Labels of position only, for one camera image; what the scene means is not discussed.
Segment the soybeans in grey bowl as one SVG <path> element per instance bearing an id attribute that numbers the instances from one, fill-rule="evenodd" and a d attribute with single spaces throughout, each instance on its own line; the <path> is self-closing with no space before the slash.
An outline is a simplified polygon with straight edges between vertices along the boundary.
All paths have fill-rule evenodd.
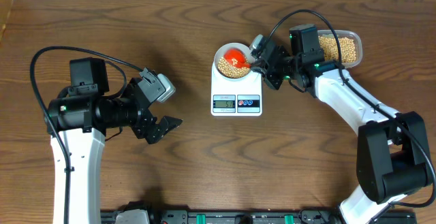
<path id="1" fill-rule="evenodd" d="M 238 59 L 226 59 L 221 57 L 217 64 L 217 69 L 227 78 L 242 78 L 251 70 L 248 63 L 240 62 Z"/>

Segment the grey round bowl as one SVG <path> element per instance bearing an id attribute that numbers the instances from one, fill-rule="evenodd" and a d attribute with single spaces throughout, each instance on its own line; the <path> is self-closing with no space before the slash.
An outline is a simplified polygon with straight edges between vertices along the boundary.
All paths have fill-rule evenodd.
<path id="1" fill-rule="evenodd" d="M 251 56 L 251 51 L 250 51 L 250 49 L 249 49 L 249 47 L 248 46 L 246 46 L 246 45 L 244 45 L 244 44 L 240 44 L 240 43 L 229 43 L 229 44 L 225 44 L 225 45 L 223 45 L 222 47 L 220 47 L 220 49 L 218 49 L 218 51 L 215 53 L 215 57 L 214 57 L 214 69 L 215 69 L 215 71 L 217 71 L 219 74 L 221 74 L 220 72 L 219 72 L 219 70 L 217 69 L 217 64 L 218 64 L 218 61 L 219 61 L 219 59 L 221 58 L 221 57 L 223 57 L 224 56 L 224 53 L 227 51 L 227 50 L 229 50 L 229 49 L 231 49 L 231 48 L 237 48 L 237 49 L 239 49 L 239 50 L 241 50 L 243 53 L 244 53 L 244 55 L 246 56 L 246 58 L 247 58 L 247 62 L 250 64 L 250 66 L 252 66 L 252 64 L 255 62 L 254 61 L 254 58 Z"/>

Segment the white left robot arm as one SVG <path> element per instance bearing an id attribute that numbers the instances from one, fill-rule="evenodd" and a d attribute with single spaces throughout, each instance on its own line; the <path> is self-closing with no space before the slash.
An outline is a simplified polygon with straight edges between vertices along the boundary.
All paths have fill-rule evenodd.
<path id="1" fill-rule="evenodd" d="M 71 85 L 48 107 L 57 133 L 50 144 L 55 163 L 54 223 L 101 223 L 99 172 L 106 131 L 131 127 L 138 139 L 155 144 L 182 120 L 153 116 L 150 105 L 175 92 L 163 74 L 143 69 L 108 96 L 107 62 L 97 58 L 69 63 Z"/>

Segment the white digital kitchen scale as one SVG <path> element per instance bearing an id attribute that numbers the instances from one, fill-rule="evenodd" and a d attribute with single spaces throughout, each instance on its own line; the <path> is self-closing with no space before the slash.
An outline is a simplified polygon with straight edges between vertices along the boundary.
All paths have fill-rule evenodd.
<path id="1" fill-rule="evenodd" d="M 211 69 L 211 114 L 213 116 L 260 116 L 262 76 L 251 71 L 244 78 L 225 78 Z"/>

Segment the clear container of soybeans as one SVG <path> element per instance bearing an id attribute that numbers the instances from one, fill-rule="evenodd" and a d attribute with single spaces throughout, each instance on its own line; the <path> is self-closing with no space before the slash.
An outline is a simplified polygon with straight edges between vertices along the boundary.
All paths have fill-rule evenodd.
<path id="1" fill-rule="evenodd" d="M 346 30 L 336 30 L 340 49 L 341 49 L 341 63 L 347 69 L 357 66 L 363 57 L 362 42 L 360 37 L 352 32 Z M 331 30 L 318 30 L 318 38 L 320 46 L 324 51 L 324 59 L 326 61 L 337 61 L 339 52 L 337 43 Z"/>

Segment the red plastic measuring scoop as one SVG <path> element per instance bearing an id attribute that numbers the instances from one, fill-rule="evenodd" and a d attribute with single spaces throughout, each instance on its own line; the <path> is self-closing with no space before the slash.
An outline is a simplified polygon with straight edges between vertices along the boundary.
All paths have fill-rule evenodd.
<path id="1" fill-rule="evenodd" d="M 244 53 L 237 49 L 231 48 L 224 53 L 224 59 L 233 67 L 236 68 L 250 68 L 247 58 Z"/>

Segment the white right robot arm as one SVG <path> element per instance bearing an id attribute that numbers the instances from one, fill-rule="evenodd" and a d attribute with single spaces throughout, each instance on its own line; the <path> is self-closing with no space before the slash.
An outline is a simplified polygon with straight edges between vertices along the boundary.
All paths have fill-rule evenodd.
<path id="1" fill-rule="evenodd" d="M 343 223 L 375 223 L 404 197 L 435 185 L 426 128 L 416 112 L 401 113 L 357 84 L 335 59 L 327 60 L 315 25 L 290 29 L 292 50 L 258 35 L 251 68 L 272 89 L 284 80 L 329 105 L 357 134 L 359 185 L 339 206 Z"/>

